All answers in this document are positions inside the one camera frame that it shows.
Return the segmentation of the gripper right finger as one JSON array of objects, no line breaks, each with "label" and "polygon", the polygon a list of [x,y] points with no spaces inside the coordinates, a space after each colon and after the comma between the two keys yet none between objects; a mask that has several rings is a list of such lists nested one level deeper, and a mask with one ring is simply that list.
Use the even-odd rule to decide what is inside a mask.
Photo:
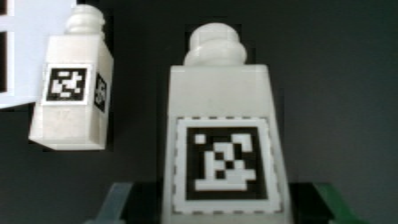
[{"label": "gripper right finger", "polygon": [[295,224],[370,224],[359,218],[330,183],[290,184]]}]

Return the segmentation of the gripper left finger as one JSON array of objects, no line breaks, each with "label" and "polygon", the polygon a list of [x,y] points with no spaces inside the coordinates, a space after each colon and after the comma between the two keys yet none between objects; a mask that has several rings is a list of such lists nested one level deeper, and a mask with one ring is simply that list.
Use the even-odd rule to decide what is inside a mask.
[{"label": "gripper left finger", "polygon": [[158,184],[115,182],[98,214],[82,224],[160,224]]}]

